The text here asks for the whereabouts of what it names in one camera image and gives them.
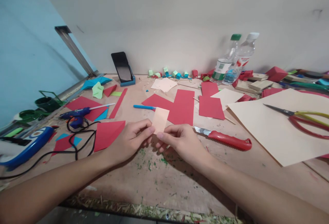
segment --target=white bottle cap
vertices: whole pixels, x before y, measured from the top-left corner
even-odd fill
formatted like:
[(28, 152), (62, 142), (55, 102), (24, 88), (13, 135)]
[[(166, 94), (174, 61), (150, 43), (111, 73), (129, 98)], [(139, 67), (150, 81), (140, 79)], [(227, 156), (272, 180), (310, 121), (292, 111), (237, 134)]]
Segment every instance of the white bottle cap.
[(247, 40), (256, 40), (259, 36), (259, 33), (249, 33), (247, 36)]

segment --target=green bottle cap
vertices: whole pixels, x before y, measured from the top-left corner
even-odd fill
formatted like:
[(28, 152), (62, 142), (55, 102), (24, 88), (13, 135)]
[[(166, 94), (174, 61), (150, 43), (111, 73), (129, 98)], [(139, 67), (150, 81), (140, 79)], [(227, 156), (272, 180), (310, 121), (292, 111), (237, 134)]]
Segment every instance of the green bottle cap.
[(240, 40), (241, 34), (232, 34), (231, 40)]

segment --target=hand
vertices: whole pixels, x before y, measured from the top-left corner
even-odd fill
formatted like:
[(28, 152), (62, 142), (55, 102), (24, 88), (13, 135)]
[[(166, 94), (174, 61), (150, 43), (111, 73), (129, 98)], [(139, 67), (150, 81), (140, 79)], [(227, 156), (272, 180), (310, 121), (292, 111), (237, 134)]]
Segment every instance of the hand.
[(128, 123), (115, 141), (104, 150), (110, 159), (111, 166), (128, 160), (139, 149), (140, 145), (151, 142), (155, 128), (149, 119)]
[(166, 153), (170, 153), (172, 149), (176, 150), (179, 156), (193, 167), (209, 156), (190, 125), (170, 125), (164, 132), (159, 132), (157, 137), (160, 141), (156, 148), (160, 153), (170, 145)]

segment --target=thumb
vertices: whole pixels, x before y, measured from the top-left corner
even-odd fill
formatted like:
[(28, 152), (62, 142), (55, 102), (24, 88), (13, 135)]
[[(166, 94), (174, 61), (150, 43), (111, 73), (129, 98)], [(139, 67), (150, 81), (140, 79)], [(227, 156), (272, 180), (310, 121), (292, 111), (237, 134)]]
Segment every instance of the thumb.
[(165, 132), (158, 132), (157, 138), (159, 138), (164, 143), (166, 143), (172, 147), (175, 147), (176, 140), (177, 140), (176, 137), (173, 137), (172, 135), (165, 133)]
[(149, 138), (153, 132), (155, 131), (155, 128), (153, 126), (150, 126), (143, 130), (137, 137), (134, 138), (135, 143), (138, 143), (139, 145), (142, 144), (144, 140)]

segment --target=smartphone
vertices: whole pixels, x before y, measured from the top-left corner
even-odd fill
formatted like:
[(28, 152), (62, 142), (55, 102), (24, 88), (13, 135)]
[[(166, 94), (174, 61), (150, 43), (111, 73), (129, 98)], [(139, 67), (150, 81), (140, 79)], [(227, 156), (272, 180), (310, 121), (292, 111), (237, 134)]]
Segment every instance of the smartphone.
[(115, 69), (117, 70), (120, 82), (129, 82), (133, 80), (133, 73), (130, 69), (127, 56), (124, 52), (111, 54)]

